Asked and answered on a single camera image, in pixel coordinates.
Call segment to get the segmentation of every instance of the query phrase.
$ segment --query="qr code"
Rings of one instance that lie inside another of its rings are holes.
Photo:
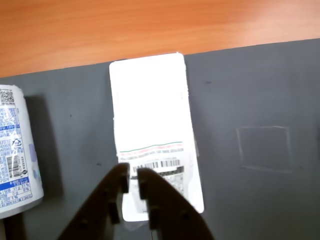
[[[14,104],[14,93],[12,91],[0,91],[1,103]]]

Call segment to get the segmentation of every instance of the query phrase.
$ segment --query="barcode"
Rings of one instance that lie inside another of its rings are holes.
[[[134,166],[133,167],[133,172],[137,172],[138,169],[142,169],[142,168],[148,168],[148,169],[155,169],[155,168],[158,168],[159,165],[158,165],[158,162],[157,161],[154,161],[154,162],[148,162],[148,163],[145,163],[145,164],[142,164],[140,166]]]
[[[175,167],[180,165],[180,160],[171,158],[172,160],[163,160],[163,161],[154,161],[148,162],[139,166],[133,167],[133,172],[136,173],[138,169],[148,168],[148,169],[156,169],[156,168],[165,168],[165,167]]]
[[[13,103],[14,93],[12,91],[0,91],[0,100],[2,103]]]
[[[180,165],[180,160],[167,160],[167,161],[161,161],[161,167],[175,167]]]
[[[19,156],[15,155],[13,157],[13,161],[12,161],[12,156],[8,156],[6,158],[6,165],[8,166],[10,178],[21,176],[22,172],[21,172],[21,162],[20,162]]]

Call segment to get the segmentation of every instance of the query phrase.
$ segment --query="dark gray mat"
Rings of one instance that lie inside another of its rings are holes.
[[[320,39],[186,55],[217,240],[320,239]],[[26,240],[55,240],[117,163],[109,63],[2,78],[27,97],[44,201]],[[148,226],[116,240],[149,240]]]

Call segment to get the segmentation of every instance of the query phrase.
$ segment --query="product label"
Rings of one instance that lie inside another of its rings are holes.
[[[138,213],[146,213],[145,202],[138,196],[138,169],[149,168],[156,171],[161,177],[169,182],[181,195],[184,195],[184,173],[182,153],[183,142],[170,142],[156,144],[140,149],[120,152],[120,162],[130,163],[130,180],[132,193],[135,196],[134,204]]]
[[[0,89],[0,208],[32,197],[24,144],[11,89]]]

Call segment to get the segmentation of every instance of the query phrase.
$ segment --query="blue label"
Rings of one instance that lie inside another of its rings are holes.
[[[23,177],[23,178],[14,180],[14,181],[2,183],[2,184],[0,184],[0,191],[5,190],[5,189],[10,189],[13,187],[17,187],[17,186],[20,186],[20,185],[26,184],[26,183],[29,183],[29,177]]]

